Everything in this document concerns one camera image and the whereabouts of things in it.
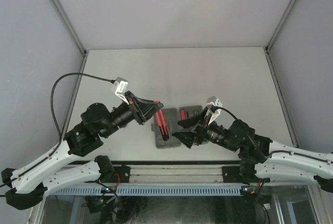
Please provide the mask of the grey plastic tool case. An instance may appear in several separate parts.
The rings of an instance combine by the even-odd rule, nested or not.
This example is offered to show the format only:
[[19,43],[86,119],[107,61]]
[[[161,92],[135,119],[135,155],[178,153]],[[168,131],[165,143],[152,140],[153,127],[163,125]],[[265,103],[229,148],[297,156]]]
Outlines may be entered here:
[[169,140],[164,141],[162,139],[157,121],[156,121],[156,116],[154,115],[153,118],[153,123],[151,124],[151,130],[155,134],[155,146],[157,149],[165,149],[165,148],[176,148],[181,146],[181,142],[175,138],[172,133],[179,131],[182,129],[177,122],[181,120],[180,118],[180,110],[184,109],[190,109],[190,108],[201,108],[202,106],[200,105],[194,105],[194,106],[186,106],[186,107],[180,107],[180,108],[164,108],[162,109],[163,115],[166,121],[167,129],[169,132]]

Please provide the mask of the red utility knife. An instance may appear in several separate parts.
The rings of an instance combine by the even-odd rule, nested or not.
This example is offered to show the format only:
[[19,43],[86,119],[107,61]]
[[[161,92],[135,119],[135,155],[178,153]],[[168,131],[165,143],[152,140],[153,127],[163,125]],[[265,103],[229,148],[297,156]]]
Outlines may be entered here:
[[156,112],[155,116],[156,116],[156,121],[157,121],[159,130],[160,130],[162,139],[164,141],[168,141],[169,140],[169,132],[168,132],[167,124],[166,124],[166,121],[165,121],[165,118],[164,118],[164,115],[163,115],[163,111],[161,109],[158,110]]

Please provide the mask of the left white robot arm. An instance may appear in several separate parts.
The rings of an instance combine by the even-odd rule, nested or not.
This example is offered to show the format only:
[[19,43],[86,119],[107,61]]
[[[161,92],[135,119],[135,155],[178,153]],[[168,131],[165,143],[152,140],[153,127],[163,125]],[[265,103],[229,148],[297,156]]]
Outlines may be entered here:
[[144,125],[163,108],[160,101],[124,94],[125,100],[108,110],[102,103],[93,103],[81,114],[82,121],[68,131],[64,139],[50,151],[20,169],[6,168],[1,172],[2,182],[10,189],[5,193],[6,203],[18,210],[39,204],[52,193],[82,182],[109,182],[114,167],[107,155],[71,169],[64,166],[92,153],[108,138],[135,120]]

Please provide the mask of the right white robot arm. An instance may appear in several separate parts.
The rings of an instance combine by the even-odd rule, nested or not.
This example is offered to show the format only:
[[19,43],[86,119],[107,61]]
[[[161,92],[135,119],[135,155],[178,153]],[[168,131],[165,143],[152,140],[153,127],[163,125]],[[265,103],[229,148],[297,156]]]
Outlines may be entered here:
[[296,181],[317,184],[321,190],[332,192],[332,153],[311,152],[258,135],[234,114],[233,123],[225,128],[213,120],[221,111],[222,107],[205,107],[200,114],[178,121],[181,129],[172,135],[187,148],[210,142],[236,152],[244,184],[255,180]]

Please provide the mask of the red handled pliers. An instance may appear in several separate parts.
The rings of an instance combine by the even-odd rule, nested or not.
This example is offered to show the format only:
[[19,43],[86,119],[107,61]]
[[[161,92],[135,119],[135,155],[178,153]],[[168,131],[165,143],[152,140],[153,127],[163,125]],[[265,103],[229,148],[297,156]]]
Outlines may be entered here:
[[202,109],[201,108],[190,108],[185,111],[186,111],[186,117],[191,118],[196,115],[199,115],[201,113]]

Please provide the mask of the red black screwdriver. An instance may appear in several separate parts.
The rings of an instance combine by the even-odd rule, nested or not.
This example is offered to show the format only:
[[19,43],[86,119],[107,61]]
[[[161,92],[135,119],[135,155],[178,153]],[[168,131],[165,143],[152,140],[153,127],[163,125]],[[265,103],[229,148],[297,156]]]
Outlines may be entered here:
[[184,109],[180,110],[180,118],[181,118],[181,120],[185,120],[186,119],[186,113],[185,113]]

